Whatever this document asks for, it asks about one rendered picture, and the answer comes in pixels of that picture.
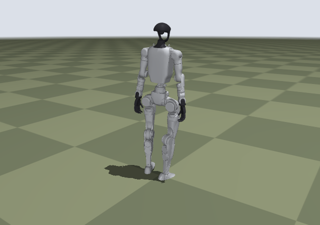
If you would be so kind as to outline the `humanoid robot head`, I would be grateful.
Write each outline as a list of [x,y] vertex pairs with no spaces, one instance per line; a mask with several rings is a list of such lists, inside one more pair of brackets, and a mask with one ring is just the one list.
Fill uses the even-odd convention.
[[[155,25],[154,31],[157,31],[159,39],[157,41],[157,44],[155,46],[153,46],[154,48],[165,48],[165,42],[168,41],[169,37],[170,37],[170,31],[171,31],[171,27],[166,24],[166,23],[158,23]],[[163,35],[165,33],[167,33],[167,38],[165,40],[162,39],[161,35]]]

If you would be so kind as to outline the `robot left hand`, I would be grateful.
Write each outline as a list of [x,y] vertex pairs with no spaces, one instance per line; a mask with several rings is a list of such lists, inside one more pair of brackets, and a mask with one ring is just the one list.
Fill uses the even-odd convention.
[[141,109],[140,109],[140,105],[141,105],[141,107],[143,108],[143,105],[141,104],[141,98],[142,98],[142,96],[140,96],[139,97],[139,92],[136,92],[135,93],[135,102],[134,102],[134,111],[136,112],[136,113],[138,113],[138,114],[141,114],[142,113],[142,111],[141,111]]

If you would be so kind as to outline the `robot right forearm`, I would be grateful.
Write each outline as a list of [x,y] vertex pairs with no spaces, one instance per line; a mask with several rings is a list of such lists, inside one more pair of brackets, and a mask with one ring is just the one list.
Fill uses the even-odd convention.
[[181,99],[185,100],[185,76],[184,74],[181,75],[181,82],[176,84],[177,87],[177,96],[178,96],[178,103],[181,104]]

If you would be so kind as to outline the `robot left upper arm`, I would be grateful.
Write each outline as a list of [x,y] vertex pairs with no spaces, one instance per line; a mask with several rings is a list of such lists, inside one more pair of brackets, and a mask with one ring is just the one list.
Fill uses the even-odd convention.
[[148,76],[148,71],[146,70],[148,66],[148,49],[149,47],[146,47],[141,50],[139,76],[143,78],[146,78]]

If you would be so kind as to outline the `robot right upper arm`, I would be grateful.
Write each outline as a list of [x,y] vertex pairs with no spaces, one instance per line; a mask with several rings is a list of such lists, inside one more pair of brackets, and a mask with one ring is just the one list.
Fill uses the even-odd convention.
[[174,64],[174,71],[175,71],[174,80],[176,82],[181,82],[181,76],[183,74],[182,73],[183,54],[180,50],[176,50],[176,49],[170,49],[169,51],[170,51],[170,57],[173,59],[173,64]]

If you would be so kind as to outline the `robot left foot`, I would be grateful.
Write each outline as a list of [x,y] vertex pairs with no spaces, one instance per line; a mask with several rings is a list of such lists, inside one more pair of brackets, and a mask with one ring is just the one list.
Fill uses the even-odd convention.
[[149,167],[149,164],[147,166],[145,166],[144,173],[145,174],[150,174],[152,172],[152,170],[154,169],[154,167],[155,167],[155,163],[151,162],[151,166],[150,167]]

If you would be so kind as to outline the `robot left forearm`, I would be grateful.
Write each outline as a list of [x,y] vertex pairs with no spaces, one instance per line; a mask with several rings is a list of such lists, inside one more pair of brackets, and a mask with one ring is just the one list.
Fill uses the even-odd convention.
[[[139,76],[139,73],[138,73],[136,92],[139,93],[139,97],[143,95],[145,80],[146,79],[144,77]],[[136,92],[135,92],[135,95],[136,95]]]

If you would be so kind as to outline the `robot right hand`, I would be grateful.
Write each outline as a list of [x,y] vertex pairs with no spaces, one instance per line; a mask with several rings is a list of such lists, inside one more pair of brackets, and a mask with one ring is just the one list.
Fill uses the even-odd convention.
[[[181,103],[181,104],[180,104],[180,103]],[[185,100],[184,100],[184,99],[181,99],[181,100],[180,100],[180,103],[179,103],[180,112],[179,112],[178,116],[181,114],[181,117],[180,117],[180,119],[178,119],[178,122],[182,122],[182,121],[184,121],[185,118],[186,118],[186,108],[185,108],[186,103],[185,103]]]

